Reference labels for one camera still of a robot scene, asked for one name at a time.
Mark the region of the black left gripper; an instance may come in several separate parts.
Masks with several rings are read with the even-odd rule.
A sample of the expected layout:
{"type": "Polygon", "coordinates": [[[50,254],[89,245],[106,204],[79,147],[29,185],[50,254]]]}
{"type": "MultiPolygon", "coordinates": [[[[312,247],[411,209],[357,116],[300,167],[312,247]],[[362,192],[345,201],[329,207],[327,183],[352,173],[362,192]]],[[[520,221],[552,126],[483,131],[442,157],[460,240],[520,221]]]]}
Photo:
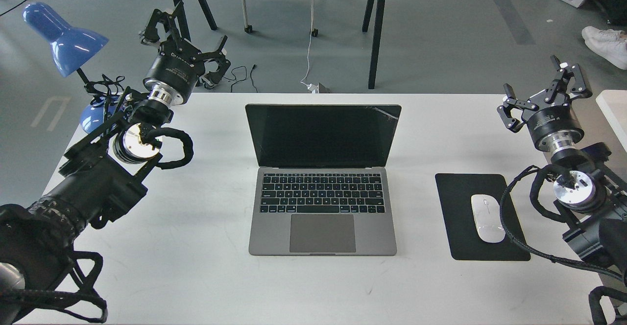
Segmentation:
{"type": "Polygon", "coordinates": [[[172,104],[188,102],[195,86],[212,89],[222,81],[231,62],[226,58],[228,36],[221,37],[214,51],[201,52],[188,41],[183,41],[177,19],[184,14],[184,3],[174,10],[155,9],[146,27],[139,33],[144,46],[158,46],[158,55],[144,78],[144,87],[151,91],[156,86],[170,88],[172,104]],[[165,41],[160,41],[158,26],[164,27],[165,41]]]}

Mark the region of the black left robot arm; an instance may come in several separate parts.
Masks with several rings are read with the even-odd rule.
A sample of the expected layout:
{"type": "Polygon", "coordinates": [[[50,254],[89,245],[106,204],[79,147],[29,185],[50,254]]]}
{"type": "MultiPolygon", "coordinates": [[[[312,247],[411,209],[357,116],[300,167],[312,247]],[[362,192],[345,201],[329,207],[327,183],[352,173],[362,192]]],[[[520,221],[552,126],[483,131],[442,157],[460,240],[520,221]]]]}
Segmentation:
{"type": "Polygon", "coordinates": [[[23,19],[49,42],[64,76],[76,71],[103,107],[100,126],[65,152],[63,181],[29,207],[1,207],[1,323],[11,325],[34,309],[64,312],[92,323],[107,320],[107,303],[94,289],[103,267],[96,252],[76,251],[87,225],[101,229],[132,209],[147,193],[143,180],[155,167],[187,165],[193,141],[167,127],[172,106],[188,102],[202,82],[215,86],[230,66],[224,46],[203,52],[181,35],[173,11],[154,10],[141,42],[158,55],[145,79],[146,93],[99,92],[81,66],[107,43],[102,35],[73,27],[42,2],[25,7],[23,19]]]}

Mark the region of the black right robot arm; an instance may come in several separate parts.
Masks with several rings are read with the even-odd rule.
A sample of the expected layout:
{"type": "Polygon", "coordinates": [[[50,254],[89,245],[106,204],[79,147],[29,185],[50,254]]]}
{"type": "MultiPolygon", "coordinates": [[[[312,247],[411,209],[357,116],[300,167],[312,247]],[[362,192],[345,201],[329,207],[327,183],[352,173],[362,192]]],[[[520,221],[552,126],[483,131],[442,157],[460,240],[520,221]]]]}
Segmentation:
{"type": "Polygon", "coordinates": [[[627,207],[626,183],[606,162],[611,151],[604,142],[584,149],[576,144],[584,137],[573,101],[593,95],[580,65],[572,66],[551,56],[555,78],[550,86],[526,100],[516,98],[504,84],[500,119],[511,132],[526,127],[535,149],[548,153],[544,167],[529,166],[516,176],[499,200],[500,223],[509,240],[523,251],[582,271],[626,283],[627,207]],[[577,260],[557,257],[526,244],[506,226],[504,202],[522,178],[534,174],[530,203],[545,218],[565,223],[562,238],[578,255],[577,260]]]}

